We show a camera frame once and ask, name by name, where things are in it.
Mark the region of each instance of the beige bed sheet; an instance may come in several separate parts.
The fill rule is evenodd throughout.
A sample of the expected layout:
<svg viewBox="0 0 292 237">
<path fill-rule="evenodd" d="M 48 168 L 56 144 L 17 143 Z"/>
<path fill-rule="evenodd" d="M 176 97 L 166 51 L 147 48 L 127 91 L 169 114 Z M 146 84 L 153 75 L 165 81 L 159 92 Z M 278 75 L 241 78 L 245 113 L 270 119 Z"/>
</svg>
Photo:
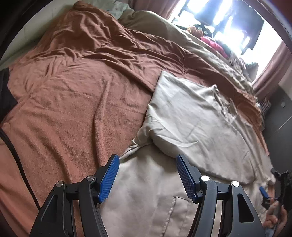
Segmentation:
<svg viewBox="0 0 292 237">
<path fill-rule="evenodd" d="M 205 47 L 191 40 L 182 30 L 174 24 L 151 11 L 124 11 L 118 20 L 124 27 L 138 30 L 143 33 L 156 35 L 178 44 L 180 47 L 203 58 L 216 71 L 227 77 L 237 88 L 254 95 L 254 90 L 246 78 L 219 59 Z"/>
</svg>

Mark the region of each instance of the black strap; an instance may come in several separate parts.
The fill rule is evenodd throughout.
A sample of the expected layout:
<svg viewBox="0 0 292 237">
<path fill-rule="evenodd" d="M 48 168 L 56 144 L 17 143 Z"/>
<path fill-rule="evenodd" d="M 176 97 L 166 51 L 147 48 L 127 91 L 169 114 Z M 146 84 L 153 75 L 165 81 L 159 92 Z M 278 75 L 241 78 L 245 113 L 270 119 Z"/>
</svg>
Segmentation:
<svg viewBox="0 0 292 237">
<path fill-rule="evenodd" d="M 23 170 L 23 167 L 22 167 L 21 161 L 20 161 L 20 159 L 19 159 L 19 156 L 18 156 L 18 154 L 17 154 L 17 152 L 16 152 L 16 150 L 15 150 L 15 148 L 14 148 L 12 142 L 10 141 L 9 137 L 8 137 L 8 136 L 6 135 L 6 133 L 2 130 L 2 128 L 0 128 L 0 138 L 5 142 L 5 144 L 6 144 L 7 147 L 9 148 L 11 154 L 13 155 L 13 157 L 14 157 L 14 159 L 15 159 L 15 162 L 16 162 L 16 164 L 17 164 L 17 166 L 18 166 L 18 169 L 19 169 L 19 171 L 20 171 L 21 177 L 22 177 L 22 179 L 23 179 L 23 181 L 24 181 L 24 183 L 25 183 L 25 185 L 26 185 L 28 191 L 30 192 L 30 195 L 32 196 L 32 199 L 34 200 L 34 203 L 36 204 L 37 209 L 40 210 L 41 207 L 40 207 L 40 205 L 39 205 L 39 203 L 38 203 L 38 201 L 37 201 L 37 198 L 36 198 L 36 196 L 35 196 L 35 194 L 34 194 L 32 188 L 31 188 L 31 186 L 30 186 L 30 184 L 29 184 L 29 182 L 28 182 L 28 180 L 27 180 L 27 178 L 26 178 L 26 176 L 25 176 L 25 173 L 24 173 L 24 170 Z"/>
</svg>

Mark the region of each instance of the curtain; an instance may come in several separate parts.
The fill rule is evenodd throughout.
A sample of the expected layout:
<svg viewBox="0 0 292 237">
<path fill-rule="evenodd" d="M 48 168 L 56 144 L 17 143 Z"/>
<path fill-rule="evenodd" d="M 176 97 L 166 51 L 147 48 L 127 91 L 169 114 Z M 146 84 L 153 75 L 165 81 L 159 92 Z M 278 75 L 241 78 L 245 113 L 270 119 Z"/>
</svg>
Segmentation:
<svg viewBox="0 0 292 237">
<path fill-rule="evenodd" d="M 168 20 L 178 2 L 179 0 L 133 0 L 133 9 L 153 11 Z"/>
<path fill-rule="evenodd" d="M 253 85 L 255 96 L 258 97 L 259 101 L 262 101 L 265 97 L 269 98 L 278 88 L 279 82 L 286 74 L 291 63 L 292 55 L 285 43 L 282 42 Z"/>
</svg>

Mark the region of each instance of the human hand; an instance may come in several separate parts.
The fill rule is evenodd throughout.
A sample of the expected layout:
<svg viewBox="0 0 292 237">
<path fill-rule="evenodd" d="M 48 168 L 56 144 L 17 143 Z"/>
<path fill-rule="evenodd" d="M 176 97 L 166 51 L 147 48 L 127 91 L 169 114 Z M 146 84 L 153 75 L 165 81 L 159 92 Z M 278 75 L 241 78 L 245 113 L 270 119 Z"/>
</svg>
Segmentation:
<svg viewBox="0 0 292 237">
<path fill-rule="evenodd" d="M 277 237 L 281 230 L 287 223 L 287 211 L 281 206 L 279 220 L 276 216 L 273 215 L 274 210 L 278 207 L 279 202 L 275 201 L 273 198 L 271 199 L 271 205 L 268 209 L 266 220 L 263 223 L 264 228 L 274 228 L 275 224 L 279 221 L 277 229 L 275 231 L 274 237 Z"/>
</svg>

